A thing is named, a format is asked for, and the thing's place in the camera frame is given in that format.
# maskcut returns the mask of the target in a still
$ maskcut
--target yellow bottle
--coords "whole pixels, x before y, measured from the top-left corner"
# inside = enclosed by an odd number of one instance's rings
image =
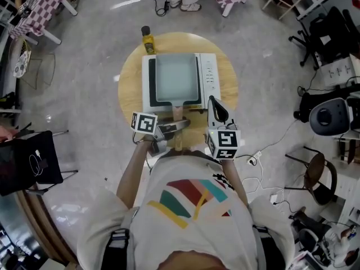
[[[141,28],[142,32],[142,43],[145,46],[146,52],[148,55],[154,55],[155,52],[155,43],[154,43],[154,36],[150,34],[150,27],[144,26]]]

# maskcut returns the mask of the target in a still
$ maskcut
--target round wooden table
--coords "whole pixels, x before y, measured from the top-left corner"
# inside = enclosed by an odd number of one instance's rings
[[[235,109],[237,105],[237,79],[228,57],[212,42],[198,35],[175,32],[155,36],[156,53],[215,53],[218,63],[221,100]],[[127,58],[120,73],[118,95],[121,110],[127,122],[131,123],[133,111],[142,112],[142,56],[146,55],[145,47],[140,44]],[[183,147],[188,148],[204,143],[204,133],[208,126],[208,113],[188,111],[183,116],[191,124],[183,130]]]

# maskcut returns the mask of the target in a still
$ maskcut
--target black bottle cap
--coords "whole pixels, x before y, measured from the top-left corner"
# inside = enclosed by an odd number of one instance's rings
[[[150,35],[150,27],[149,26],[142,27],[141,32],[143,36]]]

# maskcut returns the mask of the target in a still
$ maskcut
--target gray floor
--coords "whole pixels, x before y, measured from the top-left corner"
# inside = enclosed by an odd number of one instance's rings
[[[114,77],[140,44],[143,25],[149,25],[154,35],[189,32],[203,36],[229,57],[239,82],[237,122],[246,141],[244,154],[253,154],[284,135],[294,121],[293,111],[300,101],[296,88],[308,86],[314,72],[311,60],[300,67],[304,50],[287,40],[300,29],[295,14],[278,21],[281,10],[269,5],[265,12],[261,11],[263,0],[235,5],[228,18],[221,16],[215,0],[200,0],[201,12],[183,13],[176,9],[166,17],[155,15],[153,0],[111,10],[124,1],[128,0],[80,0],[78,16],[64,11],[54,17],[48,30],[61,38],[62,44],[57,46],[41,37],[39,46],[33,47],[34,57],[44,59],[38,89],[21,84],[21,125],[31,121],[39,130],[70,130],[55,138],[58,158],[61,169],[78,168],[80,172],[52,189],[44,200],[73,249],[81,227],[78,219],[100,189],[115,191],[134,149],[132,131],[119,107]],[[49,53],[56,56],[51,86],[42,83],[49,83],[52,76],[53,57]],[[35,70],[32,73],[26,78],[29,83],[34,83]],[[321,85],[318,74],[313,86]],[[301,164],[284,157],[304,144],[323,151],[327,158],[334,154],[335,143],[331,139],[315,137],[308,124],[297,121],[280,143],[263,151],[263,187],[290,186],[304,173]],[[304,151],[294,154],[310,158]],[[241,178],[261,176],[260,167],[247,165],[245,157],[237,159],[236,165]],[[148,172],[144,168],[143,179]],[[256,186],[256,181],[245,182],[247,191]],[[270,196],[275,191],[259,189],[249,199],[254,195]],[[310,215],[318,211],[307,192],[285,191],[285,198],[292,210],[306,205]],[[278,207],[284,215],[289,214],[287,204]]]

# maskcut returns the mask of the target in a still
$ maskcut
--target white t-shirt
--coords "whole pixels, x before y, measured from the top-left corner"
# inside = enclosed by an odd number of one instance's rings
[[[268,201],[255,204],[251,211],[257,222],[274,229],[272,236],[278,234],[280,250],[290,262],[294,239],[286,219]],[[127,211],[110,191],[97,198],[78,239],[77,255],[84,270],[101,269],[110,235],[119,229]],[[217,257],[228,269],[256,270],[252,226],[249,210],[219,164],[193,156],[160,159],[130,225],[136,269],[157,269],[172,252],[193,250]]]
[[[344,262],[350,248],[350,242],[347,237],[339,239],[334,229],[329,229],[324,235],[325,241],[328,243],[328,255],[335,265]]]

